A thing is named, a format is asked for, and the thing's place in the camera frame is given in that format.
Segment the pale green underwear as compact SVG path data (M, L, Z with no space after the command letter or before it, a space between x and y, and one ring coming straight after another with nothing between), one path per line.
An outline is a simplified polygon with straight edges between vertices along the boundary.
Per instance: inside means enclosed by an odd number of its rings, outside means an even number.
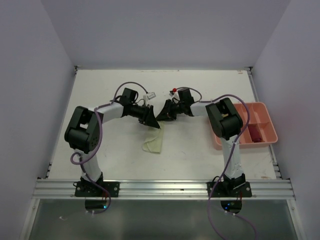
M145 133L142 150L151 154L160 154L162 151L165 122L159 122L160 128L149 127Z

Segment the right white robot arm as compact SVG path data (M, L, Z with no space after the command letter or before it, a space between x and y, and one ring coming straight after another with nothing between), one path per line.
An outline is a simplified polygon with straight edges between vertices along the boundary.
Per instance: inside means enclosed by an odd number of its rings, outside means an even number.
M213 133L221 141L224 159L222 176L213 182L216 187L212 190L223 190L227 196L235 196L246 183L239 147L244 123L230 96L224 95L217 102L195 101L188 87L173 89L171 94L177 94L177 97L173 96L165 101L156 119L170 122L176 120L178 114L190 117L208 116Z

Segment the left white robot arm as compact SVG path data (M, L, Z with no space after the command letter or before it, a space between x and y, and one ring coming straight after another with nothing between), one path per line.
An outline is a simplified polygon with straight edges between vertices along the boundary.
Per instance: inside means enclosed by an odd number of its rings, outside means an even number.
M123 117L133 117L142 125L159 129L160 125L154 115L154 107L137 103L138 92L125 88L121 95L104 105L94 108L78 106L75 108L64 133L64 140L74 150L70 162L81 168L81 180L87 183L86 190L92 196L103 193L101 182L103 173L97 160L97 152L102 144L103 124Z

